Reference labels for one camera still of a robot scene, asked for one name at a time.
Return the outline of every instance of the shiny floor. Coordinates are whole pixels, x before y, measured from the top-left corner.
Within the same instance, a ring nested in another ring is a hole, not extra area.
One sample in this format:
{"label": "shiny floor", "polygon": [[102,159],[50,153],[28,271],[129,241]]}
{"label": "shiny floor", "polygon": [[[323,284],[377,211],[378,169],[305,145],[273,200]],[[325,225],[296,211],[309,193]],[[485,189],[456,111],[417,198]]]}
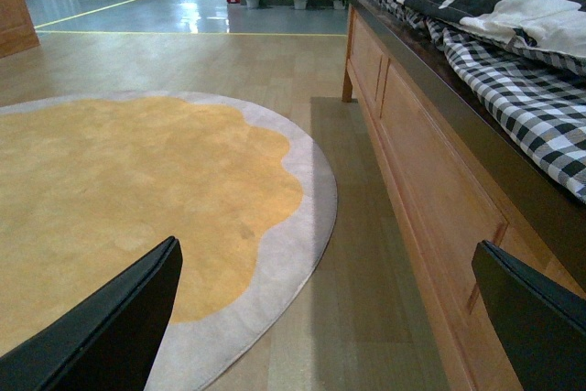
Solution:
{"label": "shiny floor", "polygon": [[248,10],[226,0],[27,0],[38,35],[63,32],[345,34],[347,12]]}

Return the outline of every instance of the black and white checkered fabric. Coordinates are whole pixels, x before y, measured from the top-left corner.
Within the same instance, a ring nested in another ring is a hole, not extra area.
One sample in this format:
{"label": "black and white checkered fabric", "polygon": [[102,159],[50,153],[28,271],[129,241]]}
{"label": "black and white checkered fabric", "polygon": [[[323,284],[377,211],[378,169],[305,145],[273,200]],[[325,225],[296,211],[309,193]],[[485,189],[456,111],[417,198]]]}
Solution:
{"label": "black and white checkered fabric", "polygon": [[[378,0],[396,4],[394,0]],[[402,5],[386,11],[408,22]],[[551,178],[586,203],[586,78],[478,39],[429,17],[430,39],[481,103]]]}

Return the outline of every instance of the wooden floor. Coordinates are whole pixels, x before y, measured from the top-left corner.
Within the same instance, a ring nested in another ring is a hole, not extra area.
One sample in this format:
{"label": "wooden floor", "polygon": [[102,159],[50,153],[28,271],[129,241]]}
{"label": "wooden floor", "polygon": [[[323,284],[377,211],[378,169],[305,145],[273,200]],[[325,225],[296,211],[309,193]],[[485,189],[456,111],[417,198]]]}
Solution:
{"label": "wooden floor", "polygon": [[210,390],[447,390],[358,103],[344,37],[63,34],[0,59],[0,105],[71,93],[211,92],[290,118],[323,149],[338,218],[316,273]]}

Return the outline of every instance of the wooden bed frame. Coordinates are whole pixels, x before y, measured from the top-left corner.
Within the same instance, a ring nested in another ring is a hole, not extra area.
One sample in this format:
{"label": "wooden bed frame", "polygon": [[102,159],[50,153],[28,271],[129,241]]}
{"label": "wooden bed frame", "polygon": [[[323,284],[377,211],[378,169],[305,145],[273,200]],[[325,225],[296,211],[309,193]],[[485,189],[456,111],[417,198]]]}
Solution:
{"label": "wooden bed frame", "polygon": [[350,0],[342,100],[353,93],[452,389],[522,389],[479,295],[474,250],[490,240],[586,298],[586,207],[510,140],[431,42],[370,0]]}

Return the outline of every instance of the round rug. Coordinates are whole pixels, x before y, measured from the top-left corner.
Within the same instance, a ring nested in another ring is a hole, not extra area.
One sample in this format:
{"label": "round rug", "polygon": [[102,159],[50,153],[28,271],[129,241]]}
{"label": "round rug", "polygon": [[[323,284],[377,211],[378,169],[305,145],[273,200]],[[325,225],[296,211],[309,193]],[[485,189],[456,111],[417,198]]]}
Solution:
{"label": "round rug", "polygon": [[175,235],[176,307],[146,389],[202,389],[285,311],[331,235],[327,159],[254,103],[72,95],[1,108],[0,131],[10,164],[0,186],[2,353]]}

